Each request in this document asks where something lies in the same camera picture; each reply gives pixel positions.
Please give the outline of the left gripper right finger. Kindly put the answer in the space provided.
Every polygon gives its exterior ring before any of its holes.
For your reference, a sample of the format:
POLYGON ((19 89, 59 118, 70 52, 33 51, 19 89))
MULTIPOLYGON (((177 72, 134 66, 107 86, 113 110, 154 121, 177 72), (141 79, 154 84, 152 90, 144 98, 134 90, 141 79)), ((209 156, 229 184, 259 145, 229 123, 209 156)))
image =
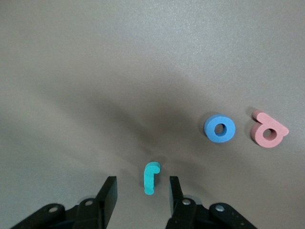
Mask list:
POLYGON ((193 197, 186 197, 179 178, 170 176, 170 206, 172 216, 167 229, 208 229, 210 221, 208 210, 193 197))

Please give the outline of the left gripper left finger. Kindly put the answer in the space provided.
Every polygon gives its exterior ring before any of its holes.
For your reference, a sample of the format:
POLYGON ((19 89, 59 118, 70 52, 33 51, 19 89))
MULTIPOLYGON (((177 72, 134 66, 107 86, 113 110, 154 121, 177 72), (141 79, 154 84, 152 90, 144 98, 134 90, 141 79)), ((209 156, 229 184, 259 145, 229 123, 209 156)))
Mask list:
POLYGON ((107 177, 94 198, 87 198, 76 207, 68 229, 105 229, 117 202, 117 177, 107 177))

